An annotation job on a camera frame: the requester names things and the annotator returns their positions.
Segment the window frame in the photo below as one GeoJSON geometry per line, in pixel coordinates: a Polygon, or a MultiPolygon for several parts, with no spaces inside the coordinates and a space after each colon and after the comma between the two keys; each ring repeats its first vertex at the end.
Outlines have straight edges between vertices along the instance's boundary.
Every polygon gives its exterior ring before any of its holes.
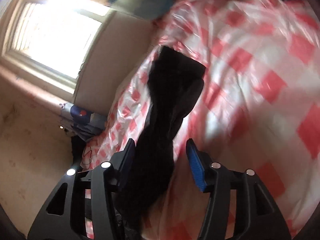
{"type": "MultiPolygon", "coordinates": [[[[45,4],[47,3],[47,0],[12,0],[10,2],[0,20],[0,27],[2,28],[0,32],[0,43],[2,45],[2,48],[0,47],[0,62],[16,73],[17,76],[21,76],[22,78],[32,82],[34,85],[37,85],[60,98],[71,101],[73,93],[76,90],[79,75],[77,78],[69,77],[12,48],[13,38],[17,30],[20,17],[28,3],[45,4]]],[[[98,36],[108,24],[115,11],[110,8],[104,16],[94,14],[84,9],[73,9],[73,11],[101,22],[101,25],[95,33],[95,36],[93,37],[84,56],[83,63],[79,69],[80,72],[88,55],[90,54],[90,51],[92,50],[92,47],[96,43],[98,36]]]]}

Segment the blue fabric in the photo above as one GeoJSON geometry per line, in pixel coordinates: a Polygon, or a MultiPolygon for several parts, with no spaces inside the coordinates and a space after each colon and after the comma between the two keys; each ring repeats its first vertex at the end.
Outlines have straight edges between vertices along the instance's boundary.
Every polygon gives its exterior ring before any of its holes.
{"type": "Polygon", "coordinates": [[[72,103],[65,103],[61,108],[61,126],[74,132],[88,142],[105,129],[107,117],[93,113],[72,103]]]}

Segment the blue grip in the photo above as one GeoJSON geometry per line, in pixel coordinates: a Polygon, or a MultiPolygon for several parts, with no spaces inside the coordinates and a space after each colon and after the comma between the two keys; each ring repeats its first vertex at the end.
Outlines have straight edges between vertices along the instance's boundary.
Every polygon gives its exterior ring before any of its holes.
{"type": "Polygon", "coordinates": [[[199,188],[199,190],[201,192],[204,192],[204,190],[207,187],[207,183],[204,180],[204,168],[198,157],[196,149],[194,149],[193,147],[190,147],[187,150],[187,157],[189,160],[189,165],[192,171],[193,179],[195,180],[195,183],[199,188]]]}

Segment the plastic sheet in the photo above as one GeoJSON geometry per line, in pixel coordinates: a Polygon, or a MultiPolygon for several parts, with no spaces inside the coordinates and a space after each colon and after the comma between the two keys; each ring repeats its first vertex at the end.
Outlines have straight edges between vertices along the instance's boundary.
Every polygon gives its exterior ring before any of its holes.
{"type": "MultiPolygon", "coordinates": [[[[320,201],[319,22],[309,4],[178,0],[162,26],[158,45],[117,96],[108,127],[87,144],[83,166],[92,169],[129,138],[137,140],[150,104],[151,62],[167,45],[207,71],[198,102],[174,139],[169,189],[143,218],[143,237],[197,239],[208,195],[194,184],[188,138],[228,169],[254,169],[294,236],[320,201]]],[[[227,237],[234,215],[232,201],[227,237]]]]}

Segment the bed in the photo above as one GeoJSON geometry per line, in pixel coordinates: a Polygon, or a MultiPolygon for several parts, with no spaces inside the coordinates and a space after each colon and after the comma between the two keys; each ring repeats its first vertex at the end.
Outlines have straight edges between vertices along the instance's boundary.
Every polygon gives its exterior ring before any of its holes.
{"type": "MultiPolygon", "coordinates": [[[[174,139],[175,170],[143,218],[142,236],[197,239],[209,196],[188,165],[185,143],[193,138],[228,169],[254,169],[294,237],[320,201],[319,26],[306,0],[178,0],[151,53],[118,88],[106,129],[87,144],[82,166],[93,169],[129,138],[137,141],[150,106],[151,63],[169,46],[206,66],[205,85],[174,139]]],[[[234,198],[231,192],[226,238],[234,198]]]]}

